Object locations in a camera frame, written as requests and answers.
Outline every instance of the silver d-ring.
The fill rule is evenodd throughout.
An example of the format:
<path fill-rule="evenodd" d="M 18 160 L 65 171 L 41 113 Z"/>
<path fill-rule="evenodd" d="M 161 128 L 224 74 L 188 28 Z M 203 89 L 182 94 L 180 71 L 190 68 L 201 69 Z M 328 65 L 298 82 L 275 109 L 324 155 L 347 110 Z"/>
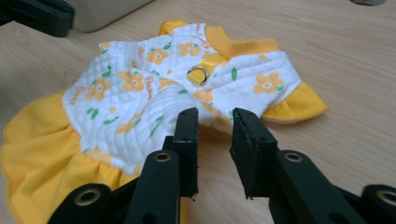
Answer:
<path fill-rule="evenodd" d="M 204 80 L 199 84 L 200 86 L 204 86 L 204 84 L 206 83 L 207 77 L 208 77 L 208 73 L 207 73 L 206 68 L 204 68 L 203 66 L 201 66 L 201 65 L 195 65 L 195 66 L 193 66 L 193 67 L 190 68 L 189 71 L 187 72 L 187 76 L 189 75 L 190 72 L 192 72 L 192 71 L 195 70 L 195 69 L 200 69 L 200 70 L 204 71 L 204 73 L 205 73 L 205 78 L 204 78 Z"/>

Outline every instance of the wooden surface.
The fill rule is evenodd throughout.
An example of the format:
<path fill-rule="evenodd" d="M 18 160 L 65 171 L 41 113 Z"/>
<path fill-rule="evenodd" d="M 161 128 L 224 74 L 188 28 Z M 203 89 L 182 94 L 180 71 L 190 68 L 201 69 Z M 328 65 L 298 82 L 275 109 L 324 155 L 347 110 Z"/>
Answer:
<path fill-rule="evenodd" d="M 336 186 L 396 187 L 396 2 L 156 0 L 95 33 L 53 38 L 15 22 L 0 27 L 0 129 L 34 99 L 71 85 L 97 44 L 144 40 L 164 20 L 223 26 L 232 38 L 276 38 L 329 110 L 307 122 L 268 123 L 280 148 L 305 153 Z M 266 199 L 245 200 L 229 155 L 231 136 L 202 128 L 191 224 L 273 223 Z M 1 179 L 0 223 L 13 223 Z"/>

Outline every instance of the yellow and white dress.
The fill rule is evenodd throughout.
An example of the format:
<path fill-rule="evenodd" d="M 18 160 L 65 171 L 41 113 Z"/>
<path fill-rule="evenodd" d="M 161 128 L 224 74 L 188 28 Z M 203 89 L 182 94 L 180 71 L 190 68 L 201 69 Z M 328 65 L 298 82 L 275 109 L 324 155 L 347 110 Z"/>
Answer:
<path fill-rule="evenodd" d="M 196 65 L 204 69 L 187 74 Z M 327 109 L 272 39 L 231 40 L 220 27 L 166 21 L 149 40 L 102 43 L 72 87 L 32 102 L 4 130 L 0 159 L 16 219 L 47 222 L 81 185 L 116 189 L 138 177 L 191 107 L 200 124 L 228 133 L 235 107 L 280 123 Z"/>

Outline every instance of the black object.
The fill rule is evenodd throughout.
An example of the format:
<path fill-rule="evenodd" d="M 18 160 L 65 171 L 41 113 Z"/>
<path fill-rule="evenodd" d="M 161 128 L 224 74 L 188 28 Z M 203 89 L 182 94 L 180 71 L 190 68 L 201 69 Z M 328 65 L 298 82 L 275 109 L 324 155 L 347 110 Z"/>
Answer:
<path fill-rule="evenodd" d="M 55 37 L 65 37 L 75 10 L 62 0 L 0 0 L 0 25 L 16 21 Z"/>
<path fill-rule="evenodd" d="M 279 150 L 250 111 L 233 111 L 231 156 L 247 198 L 268 197 L 276 224 L 396 223 L 396 189 L 367 186 L 361 197 L 333 186 L 303 153 Z M 179 223 L 179 197 L 197 188 L 198 111 L 181 112 L 174 136 L 148 155 L 139 178 L 111 192 L 88 184 L 71 192 L 49 223 Z"/>

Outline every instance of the yellow fabric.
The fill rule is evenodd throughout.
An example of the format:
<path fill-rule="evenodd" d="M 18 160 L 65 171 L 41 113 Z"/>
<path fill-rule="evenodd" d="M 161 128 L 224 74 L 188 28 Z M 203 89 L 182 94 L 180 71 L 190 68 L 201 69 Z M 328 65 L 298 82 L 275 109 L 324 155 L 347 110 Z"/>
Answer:
<path fill-rule="evenodd" d="M 185 25 L 187 23 L 184 21 L 165 21 L 160 27 L 159 34 L 172 34 L 175 28 Z M 279 50 L 274 39 L 232 40 L 221 27 L 206 26 L 205 34 L 209 45 L 220 53 L 219 56 L 206 57 L 201 61 L 200 65 L 206 68 L 209 74 L 218 64 L 227 63 L 234 56 Z M 200 70 L 195 71 L 193 75 L 196 78 L 195 82 L 200 83 L 205 74 Z M 303 82 L 280 104 L 269 107 L 262 114 L 262 119 L 275 123 L 292 124 L 312 119 L 322 114 L 327 108 L 319 96 Z"/>
<path fill-rule="evenodd" d="M 136 178 L 84 155 L 64 113 L 63 94 L 30 103 L 4 129 L 0 162 L 18 223 L 47 223 L 66 195 L 84 184 L 117 189 Z M 181 223 L 187 223 L 183 202 L 181 215 Z"/>

